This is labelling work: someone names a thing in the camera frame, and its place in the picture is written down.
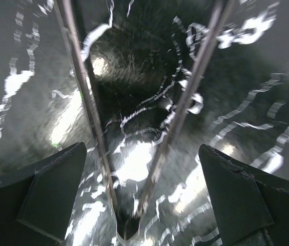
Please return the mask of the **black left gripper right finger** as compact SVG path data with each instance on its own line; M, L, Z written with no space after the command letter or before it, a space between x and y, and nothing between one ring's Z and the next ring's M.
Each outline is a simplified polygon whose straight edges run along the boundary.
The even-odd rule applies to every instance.
M289 245L289 181L202 144L198 150L223 245Z

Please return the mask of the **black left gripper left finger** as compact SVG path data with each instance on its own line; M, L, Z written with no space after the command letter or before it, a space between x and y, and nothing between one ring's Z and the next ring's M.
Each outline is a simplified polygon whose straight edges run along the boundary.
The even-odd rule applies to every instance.
M0 176L0 245L64 242L86 156L77 142Z

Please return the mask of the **metal tongs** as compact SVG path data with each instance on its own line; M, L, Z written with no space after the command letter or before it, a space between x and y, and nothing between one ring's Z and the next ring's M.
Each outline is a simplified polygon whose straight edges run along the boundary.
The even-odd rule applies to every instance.
M136 213L132 217L136 223L136 230L131 237L122 235L120 231L116 232L117 237L123 245L129 245L129 243L139 235L139 228L142 218L147 211L148 205L154 193L154 189L159 180L160 173L167 161L167 156L170 152L170 145L176 139L185 121L187 109L191 104L194 93L199 87L204 72L206 71L213 51L216 47L217 36L219 35L226 19L230 16L234 3L234 1L215 1L214 9L209 22L209 32L197 53L197 58L193 64L192 75L178 101L175 116L171 121L171 127L155 153L151 169L140 195ZM99 112L96 106L95 93L92 89L91 77L80 55L81 50L78 38L78 29L75 21L76 13L73 9L73 3L72 1L55 1L54 6L57 15L60 18L60 28L69 52L69 59L71 64L74 66L79 89L83 95L82 101L86 110L91 132L96 143L99 166L105 181L111 212L115 218L118 218L119 205L116 192L113 188L109 159L107 157L107 148L105 145Z

